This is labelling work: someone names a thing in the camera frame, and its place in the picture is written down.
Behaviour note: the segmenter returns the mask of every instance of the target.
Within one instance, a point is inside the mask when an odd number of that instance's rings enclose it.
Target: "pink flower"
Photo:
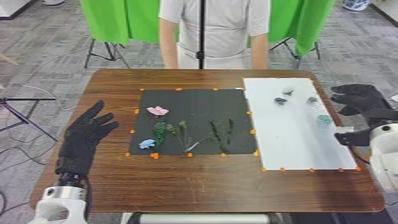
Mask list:
[[[155,116],[166,116],[166,114],[170,113],[170,110],[164,109],[161,106],[148,107],[148,112],[155,115]]]

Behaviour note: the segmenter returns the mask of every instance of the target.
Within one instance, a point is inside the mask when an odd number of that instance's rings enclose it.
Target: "white shirt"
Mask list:
[[[161,18],[180,23],[180,47],[200,50],[200,0],[162,0]],[[269,33],[271,0],[207,0],[207,57],[248,49],[250,36]]]

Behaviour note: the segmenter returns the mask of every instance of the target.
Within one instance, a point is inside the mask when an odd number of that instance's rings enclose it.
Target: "person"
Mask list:
[[[168,69],[200,68],[200,8],[200,0],[162,0],[161,3],[161,48]],[[205,29],[205,68],[267,69],[271,0],[207,0]],[[253,49],[248,49],[250,37]]]

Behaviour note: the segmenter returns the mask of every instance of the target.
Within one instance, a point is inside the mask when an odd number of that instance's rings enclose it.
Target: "black stand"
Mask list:
[[[20,126],[22,124],[29,124],[38,130],[40,132],[54,139],[54,141],[58,142],[58,138],[51,135],[51,133],[43,130],[43,128],[40,127],[40,125],[31,121],[31,116],[33,116],[33,113],[35,113],[35,109],[38,107],[38,104],[42,101],[54,101],[56,99],[8,99],[8,98],[3,98],[0,99],[0,107],[4,107],[10,112],[13,113],[13,115],[17,116],[17,118],[20,119],[20,122],[13,125],[10,125],[8,127],[4,127],[0,129],[0,132],[10,130],[11,128],[15,128],[17,126]],[[15,109],[15,107],[10,105],[10,101],[35,101],[35,107],[31,108],[29,110],[29,115],[26,116],[19,110]]]
[[[200,51],[196,58],[200,59],[200,69],[205,69],[207,0],[202,0],[200,21]]]
[[[289,50],[290,50],[290,54],[292,54],[292,57],[296,58],[298,60],[298,69],[301,69],[301,64],[303,64],[303,56],[299,56],[290,48],[290,45],[289,45],[289,41],[292,40],[294,37],[290,37],[289,39],[285,39],[285,41],[273,47],[271,51],[274,51],[282,45],[287,46]],[[319,42],[315,42],[315,48],[312,51],[317,51],[317,55],[319,55],[319,60],[321,60],[321,45],[319,45]]]
[[[107,48],[107,51],[109,51],[109,57],[106,57],[106,56],[102,56],[102,55],[93,53],[95,44],[97,44],[97,39],[93,39],[93,41],[91,41],[91,48],[90,48],[90,54],[88,54],[88,58],[86,58],[84,68],[90,67],[91,56],[97,56],[97,57],[104,58],[109,61],[116,61],[118,59],[122,59],[127,67],[131,68],[127,60],[125,60],[123,55],[122,55],[122,52],[118,50],[118,44],[106,42],[106,48]]]

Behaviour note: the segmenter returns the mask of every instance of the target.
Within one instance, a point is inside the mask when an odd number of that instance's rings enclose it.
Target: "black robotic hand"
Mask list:
[[[333,87],[333,101],[345,104],[340,114],[353,116],[361,114],[370,127],[381,124],[386,120],[398,119],[398,113],[385,99],[383,93],[372,85],[345,85]]]
[[[113,113],[97,118],[104,106],[106,103],[100,101],[67,130],[56,169],[58,174],[74,173],[86,177],[90,175],[97,146],[113,130],[120,127],[118,122],[109,123],[115,119]]]
[[[363,131],[345,134],[338,133],[337,138],[347,146],[369,146],[370,132],[381,125],[398,120],[398,112],[393,110],[376,86],[361,84],[344,85],[333,87],[333,91],[337,93],[333,101],[347,105],[340,114],[345,116],[361,114],[370,125],[370,129]]]

